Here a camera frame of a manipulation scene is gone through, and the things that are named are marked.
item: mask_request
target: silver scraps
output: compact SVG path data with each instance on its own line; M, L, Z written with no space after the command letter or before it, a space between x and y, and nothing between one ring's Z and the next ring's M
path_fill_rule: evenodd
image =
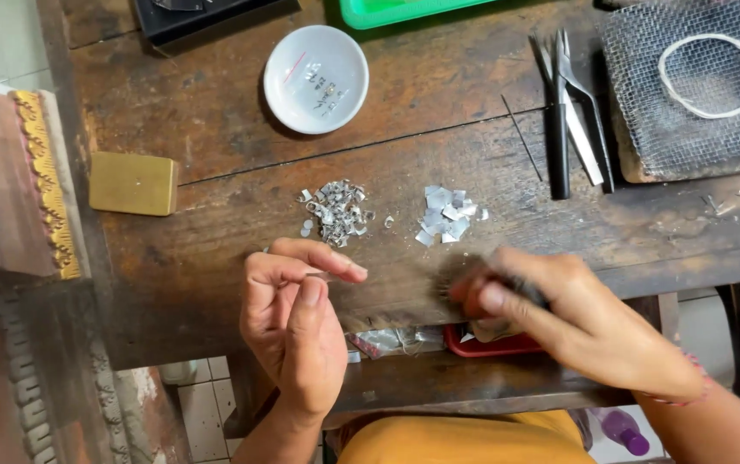
M474 218L478 210L478 205L466 195L464 190L450 191L443 186L426 186L426 210L418 220L422 229L418 231L416 240L429 247L433 244L433 237L440 234L443 244L458 242L470 227L470 218ZM487 210L482 209L482 216L478 220L488 218Z
M349 179L344 179L327 183L313 194L304 189L297 201L319 218L321 241L342 248L347 246L350 235L364 235L367 221L375 219L375 212L362 211L357 205L365 198L363 186L351 185ZM306 220L301 235L308 236L311 228L312 221Z

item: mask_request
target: red tray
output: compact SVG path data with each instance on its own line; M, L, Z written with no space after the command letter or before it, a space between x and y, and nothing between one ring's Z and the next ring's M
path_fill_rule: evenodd
M495 342L481 343L477 339L467 340L461 343L458 324L447 324L444 326L444 343L451 352L463 357L501 356L504 354L538 353L544 351L526 333L513 335Z

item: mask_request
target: wire mesh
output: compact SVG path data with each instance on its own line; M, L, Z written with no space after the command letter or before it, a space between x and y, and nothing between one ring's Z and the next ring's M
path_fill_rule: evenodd
M740 115L703 119L672 100L659 57L685 37L740 40L740 0L662 0L612 13L599 27L607 68L645 175L688 173L740 157ZM688 43L666 60L667 77L700 110L740 107L740 50L722 40Z

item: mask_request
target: purple bottle cap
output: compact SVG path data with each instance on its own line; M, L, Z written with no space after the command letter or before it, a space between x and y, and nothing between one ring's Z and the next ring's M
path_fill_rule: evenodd
M619 438L624 443L624 447L628 448L630 454L634 456L644 456L650 450L648 438L644 438L641 433L636 432L632 428L626 428Z

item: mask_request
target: green tray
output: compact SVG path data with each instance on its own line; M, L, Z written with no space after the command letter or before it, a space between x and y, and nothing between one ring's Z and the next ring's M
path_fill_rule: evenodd
M341 16L354 29L370 29L394 22L448 12L493 0L340 0Z

